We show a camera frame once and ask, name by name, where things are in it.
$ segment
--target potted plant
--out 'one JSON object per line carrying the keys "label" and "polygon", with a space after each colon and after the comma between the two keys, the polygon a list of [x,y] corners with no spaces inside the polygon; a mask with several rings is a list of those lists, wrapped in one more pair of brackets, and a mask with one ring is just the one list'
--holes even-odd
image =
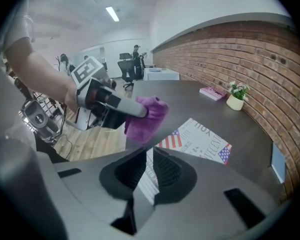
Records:
{"label": "potted plant", "polygon": [[247,85],[242,83],[236,84],[235,81],[229,83],[230,89],[228,90],[231,95],[229,96],[226,104],[233,110],[241,110],[244,105],[244,101],[248,101],[246,97],[247,91],[250,89]]}

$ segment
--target red brick wall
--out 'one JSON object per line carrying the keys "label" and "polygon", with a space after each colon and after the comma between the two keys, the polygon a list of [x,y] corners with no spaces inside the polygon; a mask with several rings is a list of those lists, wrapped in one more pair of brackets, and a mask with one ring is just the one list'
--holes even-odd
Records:
{"label": "red brick wall", "polygon": [[290,197],[300,184],[300,41],[294,32],[261,21],[219,24],[160,46],[153,59],[181,80],[223,90],[230,81],[250,86],[243,109],[285,155],[284,195]]}

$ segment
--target white ceiling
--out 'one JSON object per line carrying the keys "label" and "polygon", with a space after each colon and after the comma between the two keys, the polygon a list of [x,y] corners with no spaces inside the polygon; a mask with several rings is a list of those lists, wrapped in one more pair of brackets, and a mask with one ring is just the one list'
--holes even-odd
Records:
{"label": "white ceiling", "polygon": [[[48,47],[50,39],[59,38],[64,31],[93,27],[104,33],[127,24],[147,24],[157,0],[30,0],[29,15],[34,21],[36,49]],[[119,22],[106,11],[112,6]]]}

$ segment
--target black office chair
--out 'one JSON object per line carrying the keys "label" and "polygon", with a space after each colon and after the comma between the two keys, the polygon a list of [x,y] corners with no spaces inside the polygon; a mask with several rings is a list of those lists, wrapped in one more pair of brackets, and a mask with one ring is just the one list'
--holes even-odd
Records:
{"label": "black office chair", "polygon": [[126,91],[129,86],[132,87],[134,86],[133,80],[136,79],[134,61],[131,60],[132,56],[130,53],[121,53],[119,59],[121,61],[118,61],[118,66],[122,72],[122,79],[127,82],[126,84],[123,85],[123,88]]}

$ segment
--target white wall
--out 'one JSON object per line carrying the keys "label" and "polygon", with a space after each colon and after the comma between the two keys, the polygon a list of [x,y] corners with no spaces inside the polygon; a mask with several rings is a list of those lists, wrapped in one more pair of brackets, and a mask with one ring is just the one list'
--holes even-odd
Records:
{"label": "white wall", "polygon": [[152,63],[153,57],[150,52],[149,25],[118,25],[117,28],[109,30],[104,34],[97,34],[93,27],[81,28],[78,31],[64,31],[59,38],[50,40],[48,48],[38,49],[37,51],[45,57],[48,62],[54,65],[57,61],[56,56],[64,53],[74,63],[78,62],[77,57],[82,57],[91,50],[100,50],[104,48],[108,74],[111,78],[121,77],[122,73],[118,66],[119,54],[132,53],[134,46],[139,45],[139,52],[148,52],[145,63]]}
{"label": "white wall", "polygon": [[278,0],[157,0],[150,21],[151,49],[195,29],[246,20],[292,24]]}

